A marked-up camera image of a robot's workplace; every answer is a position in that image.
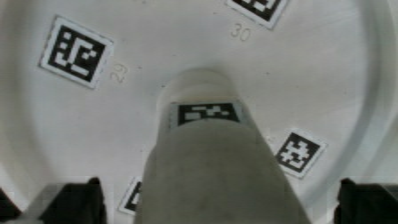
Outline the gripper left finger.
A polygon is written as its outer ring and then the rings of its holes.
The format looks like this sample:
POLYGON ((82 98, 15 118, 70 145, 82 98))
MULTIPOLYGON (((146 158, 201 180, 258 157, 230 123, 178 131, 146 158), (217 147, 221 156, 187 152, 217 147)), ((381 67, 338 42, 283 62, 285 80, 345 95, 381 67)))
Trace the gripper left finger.
POLYGON ((107 224, 100 178, 49 186, 15 224, 107 224))

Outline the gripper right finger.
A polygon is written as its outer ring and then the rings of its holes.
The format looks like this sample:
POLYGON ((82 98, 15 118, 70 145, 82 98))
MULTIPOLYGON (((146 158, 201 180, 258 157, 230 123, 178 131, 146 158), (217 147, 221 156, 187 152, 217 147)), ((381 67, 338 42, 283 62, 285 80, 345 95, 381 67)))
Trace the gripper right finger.
POLYGON ((335 224, 398 224, 398 184, 342 180, 335 224))

